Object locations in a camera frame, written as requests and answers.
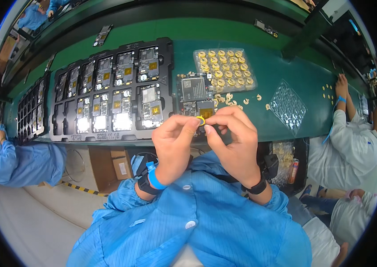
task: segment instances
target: black watch strap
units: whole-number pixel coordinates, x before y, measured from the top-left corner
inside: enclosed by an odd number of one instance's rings
[[[242,189],[242,191],[246,192],[250,192],[251,194],[254,194],[254,195],[258,195],[260,193],[262,193],[267,187],[267,182],[266,182],[266,179],[261,175],[261,179],[260,181],[258,182],[258,184],[254,185],[251,187],[251,189],[247,189],[246,187],[244,187],[243,185],[240,185],[240,188]]]
[[[163,190],[152,188],[150,185],[150,182],[148,181],[148,172],[145,172],[143,176],[141,176],[140,179],[138,179],[138,187],[141,189],[141,191],[144,191],[146,193],[149,193],[151,195],[157,195]]]

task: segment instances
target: clear plastic blister tray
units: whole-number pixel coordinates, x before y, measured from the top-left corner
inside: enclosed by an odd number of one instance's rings
[[[307,107],[284,79],[280,81],[269,105],[276,117],[296,136]]]
[[[276,154],[279,160],[279,167],[276,177],[272,178],[271,182],[279,188],[287,184],[292,171],[294,148],[293,142],[273,142],[273,154]]]
[[[257,80],[242,48],[211,48],[193,53],[197,72],[211,72],[214,93],[253,90]]]

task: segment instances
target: drink can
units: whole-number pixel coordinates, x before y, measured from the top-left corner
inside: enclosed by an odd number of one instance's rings
[[[292,160],[292,171],[288,177],[288,184],[293,184],[295,182],[295,176],[297,175],[299,163],[300,161],[296,158]]]

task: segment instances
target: white button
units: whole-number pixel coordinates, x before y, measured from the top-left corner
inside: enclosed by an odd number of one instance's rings
[[[196,225],[196,222],[191,220],[191,221],[186,223],[185,228],[188,229],[188,228],[193,227],[195,225]]]

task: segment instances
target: green table surface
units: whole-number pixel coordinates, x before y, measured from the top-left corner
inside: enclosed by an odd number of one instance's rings
[[[275,39],[252,25],[234,21],[181,18],[155,20],[153,22],[155,31],[141,32],[139,30],[142,29],[143,26],[146,26],[147,22],[132,24],[113,29],[101,48],[92,47],[92,43],[95,39],[95,36],[92,36],[58,52],[51,67],[52,82],[49,87],[48,103],[51,103],[52,100],[53,81],[57,69],[65,67],[79,59],[85,59],[99,51],[111,50],[120,45],[138,40],[150,41],[158,37],[167,36],[171,38],[174,43],[175,68],[172,72],[174,93],[176,92],[176,75],[196,71],[193,60],[194,50],[215,47],[239,47],[245,50],[245,55],[250,61],[252,72],[256,76],[259,85],[255,90],[233,93],[233,100],[236,100],[239,105],[244,107],[244,112],[256,126],[259,142],[285,140],[295,137],[322,136],[326,135],[330,130],[333,105],[331,104],[331,99],[328,99],[327,96],[329,94],[330,96],[334,96],[335,99],[334,87],[337,79],[335,74],[337,74],[339,70],[335,70],[331,60],[324,55],[311,48],[307,48],[300,54],[300,57],[296,57],[291,62],[287,62],[282,59],[280,48],[289,40],[288,37],[279,35],[279,38]],[[196,26],[205,25],[205,23],[211,25],[212,28],[214,25],[220,25],[220,27],[214,32],[199,32],[198,29],[200,27]],[[181,29],[179,27],[183,25],[191,25],[192,27],[189,29],[186,28],[183,32],[178,30]],[[229,29],[237,29],[237,31],[229,35]],[[225,36],[227,40],[220,40],[220,37],[223,36]],[[13,104],[6,105],[4,118],[10,136],[16,136],[17,132],[15,118],[17,117],[18,101],[30,88],[32,83],[43,75],[46,63],[45,61],[30,73],[25,85],[23,82],[20,82],[9,94],[9,97],[12,97],[14,102]],[[280,122],[271,110],[266,110],[265,108],[265,105],[269,103],[282,79],[292,87],[308,109],[296,136]],[[333,89],[326,88],[326,84],[332,85]],[[349,91],[352,95],[355,107],[359,108],[357,90],[349,86]],[[261,95],[261,101],[256,99],[257,94]],[[243,104],[243,99],[245,98],[250,100],[248,105]],[[224,106],[226,106],[226,104],[220,103],[218,108]],[[39,137],[38,140],[50,141],[47,134]],[[152,145],[152,142],[94,142],[90,144]]]

